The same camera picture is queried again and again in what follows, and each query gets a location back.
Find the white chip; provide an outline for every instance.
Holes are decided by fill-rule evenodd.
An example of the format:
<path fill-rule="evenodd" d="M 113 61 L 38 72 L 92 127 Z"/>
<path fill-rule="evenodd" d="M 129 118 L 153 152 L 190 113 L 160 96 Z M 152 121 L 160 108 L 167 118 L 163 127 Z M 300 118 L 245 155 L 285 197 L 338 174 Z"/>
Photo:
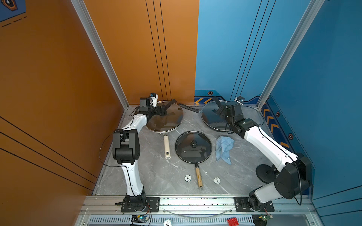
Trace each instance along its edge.
<path fill-rule="evenodd" d="M 220 178 L 215 177 L 215 178 L 214 178 L 214 182 L 215 182 L 215 184 L 220 184 L 221 180 L 220 180 Z"/>
<path fill-rule="evenodd" d="M 191 176 L 190 176 L 190 175 L 186 175 L 186 176 L 185 176 L 185 181 L 190 182 L 190 181 L 191 181 Z"/>

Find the pan handle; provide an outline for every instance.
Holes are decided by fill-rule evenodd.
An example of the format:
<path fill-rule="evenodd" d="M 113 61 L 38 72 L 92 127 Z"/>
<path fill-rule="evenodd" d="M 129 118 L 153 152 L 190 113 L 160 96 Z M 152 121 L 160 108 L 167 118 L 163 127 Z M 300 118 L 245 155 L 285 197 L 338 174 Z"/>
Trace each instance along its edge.
<path fill-rule="evenodd" d="M 168 136 L 167 135 L 163 137 L 163 141 L 165 143 L 165 158 L 170 159 L 171 158 L 170 144 L 168 142 Z"/>
<path fill-rule="evenodd" d="M 201 179 L 199 165 L 195 164 L 195 168 L 196 168 L 197 183 L 199 184 L 200 190 L 202 190 L 202 179 Z"/>

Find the red lego brick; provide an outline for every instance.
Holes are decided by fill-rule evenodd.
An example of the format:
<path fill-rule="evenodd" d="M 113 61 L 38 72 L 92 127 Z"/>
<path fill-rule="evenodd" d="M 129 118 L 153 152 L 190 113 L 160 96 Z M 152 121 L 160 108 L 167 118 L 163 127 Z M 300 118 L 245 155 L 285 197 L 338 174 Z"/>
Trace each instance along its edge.
<path fill-rule="evenodd" d="M 237 225 L 239 225 L 239 222 L 237 221 L 236 217 L 227 220 L 227 223 L 229 224 L 229 226 L 237 226 Z"/>

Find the towel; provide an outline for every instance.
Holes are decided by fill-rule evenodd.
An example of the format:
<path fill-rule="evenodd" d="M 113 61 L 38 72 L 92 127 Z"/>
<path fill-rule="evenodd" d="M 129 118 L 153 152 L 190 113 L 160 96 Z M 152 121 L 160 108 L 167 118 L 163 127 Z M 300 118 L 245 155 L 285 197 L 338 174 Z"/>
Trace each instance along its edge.
<path fill-rule="evenodd" d="M 229 151 L 234 146 L 234 140 L 230 137 L 220 136 L 216 140 L 216 161 L 223 159 L 227 164 L 231 165 Z"/>

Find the blue wall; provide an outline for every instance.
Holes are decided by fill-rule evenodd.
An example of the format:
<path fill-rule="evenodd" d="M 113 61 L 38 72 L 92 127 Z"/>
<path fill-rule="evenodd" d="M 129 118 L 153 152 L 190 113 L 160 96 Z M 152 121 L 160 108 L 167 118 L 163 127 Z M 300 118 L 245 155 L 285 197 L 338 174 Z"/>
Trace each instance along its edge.
<path fill-rule="evenodd" d="M 230 100 L 234 84 L 236 83 L 236 87 L 232 99 L 235 95 L 240 95 L 247 77 L 242 96 L 249 100 L 259 95 L 282 56 L 309 1 L 200 0 L 195 89 L 214 89 L 224 99 Z M 255 26 L 239 77 L 236 79 L 254 21 Z"/>
<path fill-rule="evenodd" d="M 26 12 L 25 0 L 16 0 L 15 2 L 18 9 L 11 11 L 0 1 L 0 22 Z"/>
<path fill-rule="evenodd" d="M 361 225 L 361 9 L 326 0 L 271 94 L 315 166 L 326 226 Z"/>

